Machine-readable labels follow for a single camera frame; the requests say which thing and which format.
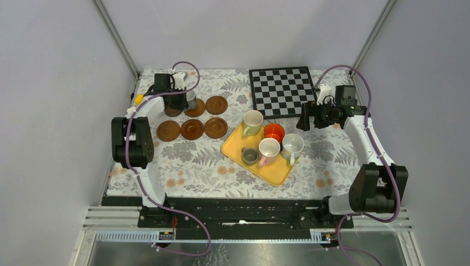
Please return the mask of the small dark brown coaster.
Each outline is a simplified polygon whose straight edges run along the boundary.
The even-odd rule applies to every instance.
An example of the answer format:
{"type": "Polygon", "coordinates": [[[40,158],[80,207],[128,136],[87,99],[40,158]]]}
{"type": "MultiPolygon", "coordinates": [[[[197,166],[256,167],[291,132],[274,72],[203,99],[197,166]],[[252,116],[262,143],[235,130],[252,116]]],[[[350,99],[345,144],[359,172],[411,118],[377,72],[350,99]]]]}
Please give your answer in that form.
{"type": "Polygon", "coordinates": [[[181,113],[182,113],[182,110],[176,110],[176,109],[172,109],[172,108],[166,108],[164,113],[168,116],[168,117],[177,117],[179,116],[181,113]]]}

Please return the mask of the blue grey mug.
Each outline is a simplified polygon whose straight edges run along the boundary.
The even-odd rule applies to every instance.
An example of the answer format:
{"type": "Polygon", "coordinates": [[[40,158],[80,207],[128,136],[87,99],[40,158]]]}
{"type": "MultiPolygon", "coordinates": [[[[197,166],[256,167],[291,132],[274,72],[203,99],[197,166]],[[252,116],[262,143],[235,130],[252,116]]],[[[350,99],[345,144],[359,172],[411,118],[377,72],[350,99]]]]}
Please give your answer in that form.
{"type": "Polygon", "coordinates": [[[194,110],[197,107],[197,96],[193,90],[190,90],[186,93],[186,100],[187,100],[187,111],[194,110]]]}

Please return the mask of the brown wooden coaster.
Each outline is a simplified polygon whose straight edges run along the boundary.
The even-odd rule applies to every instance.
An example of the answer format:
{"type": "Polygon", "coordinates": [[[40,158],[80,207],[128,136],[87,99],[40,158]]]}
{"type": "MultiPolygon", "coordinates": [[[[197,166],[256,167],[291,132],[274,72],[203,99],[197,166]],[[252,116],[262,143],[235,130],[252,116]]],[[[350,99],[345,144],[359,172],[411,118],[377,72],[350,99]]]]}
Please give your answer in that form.
{"type": "Polygon", "coordinates": [[[225,120],[220,117],[213,117],[204,124],[205,134],[212,139],[223,137],[228,131],[228,125],[225,120]]]}
{"type": "Polygon", "coordinates": [[[189,117],[199,117],[202,115],[206,109],[205,103],[203,100],[197,98],[196,101],[196,107],[194,109],[189,109],[185,111],[185,114],[189,117]]]}
{"type": "Polygon", "coordinates": [[[204,125],[197,119],[190,119],[181,125],[180,132],[186,140],[197,140],[204,133],[204,125]]]}
{"type": "Polygon", "coordinates": [[[228,108],[226,98],[222,96],[212,96],[205,102],[206,110],[212,115],[220,115],[228,108]]]}
{"type": "Polygon", "coordinates": [[[156,135],[161,141],[171,142],[179,137],[180,126],[175,121],[165,121],[157,127],[156,135]]]}

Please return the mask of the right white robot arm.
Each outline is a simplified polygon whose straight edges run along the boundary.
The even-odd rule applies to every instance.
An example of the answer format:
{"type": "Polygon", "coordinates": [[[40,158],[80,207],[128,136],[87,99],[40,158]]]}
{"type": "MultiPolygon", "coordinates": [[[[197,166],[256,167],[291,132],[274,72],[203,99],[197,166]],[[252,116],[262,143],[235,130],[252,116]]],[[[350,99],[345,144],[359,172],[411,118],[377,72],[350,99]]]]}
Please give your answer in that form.
{"type": "Polygon", "coordinates": [[[395,213],[400,209],[408,179],[408,170],[398,166],[386,154],[372,125],[370,111],[356,99],[353,85],[327,84],[316,88],[314,101],[302,104],[297,129],[323,129],[339,124],[352,142],[361,166],[348,193],[324,199],[327,208],[318,213],[318,221],[332,228],[340,215],[351,213],[395,213]]]}

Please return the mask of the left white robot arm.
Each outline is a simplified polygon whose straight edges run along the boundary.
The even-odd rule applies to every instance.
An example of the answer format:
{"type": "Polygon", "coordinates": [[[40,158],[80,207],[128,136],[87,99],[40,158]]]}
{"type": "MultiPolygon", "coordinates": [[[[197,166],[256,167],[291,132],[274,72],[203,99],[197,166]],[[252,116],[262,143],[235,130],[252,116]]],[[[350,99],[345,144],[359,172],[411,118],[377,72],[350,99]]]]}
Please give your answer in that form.
{"type": "Polygon", "coordinates": [[[150,122],[168,108],[187,110],[187,73],[173,70],[156,73],[154,83],[144,94],[136,97],[137,103],[122,117],[111,120],[111,154],[113,160],[131,172],[142,206],[155,208],[151,221],[160,228],[167,227],[172,213],[166,207],[166,194],[156,178],[154,145],[150,122]]]}

